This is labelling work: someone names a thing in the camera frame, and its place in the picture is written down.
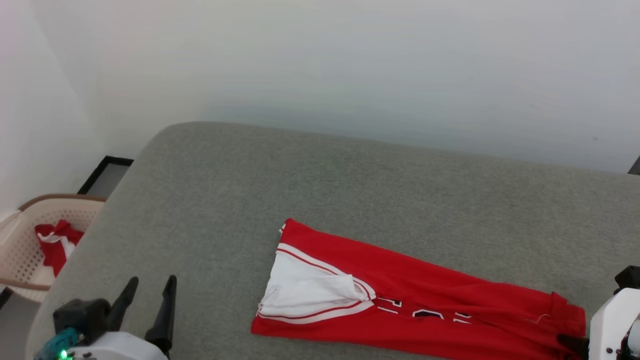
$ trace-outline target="gray padded table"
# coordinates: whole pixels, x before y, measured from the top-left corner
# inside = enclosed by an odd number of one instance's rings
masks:
[[[174,360],[427,359],[250,334],[287,217],[491,281],[556,291],[589,318],[640,265],[640,177],[367,140],[195,122],[142,151],[42,304],[28,356],[74,298],[143,337],[178,278]]]

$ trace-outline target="red basketball shorts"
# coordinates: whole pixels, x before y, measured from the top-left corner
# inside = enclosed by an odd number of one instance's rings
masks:
[[[569,359],[584,310],[288,219],[252,333],[455,360]]]

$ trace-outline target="laundry basket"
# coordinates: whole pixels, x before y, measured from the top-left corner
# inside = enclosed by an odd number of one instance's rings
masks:
[[[34,227],[57,224],[64,219],[79,231],[86,231],[105,199],[87,195],[50,194],[22,205],[0,224],[0,286],[42,302],[53,284],[53,268],[44,266]]]

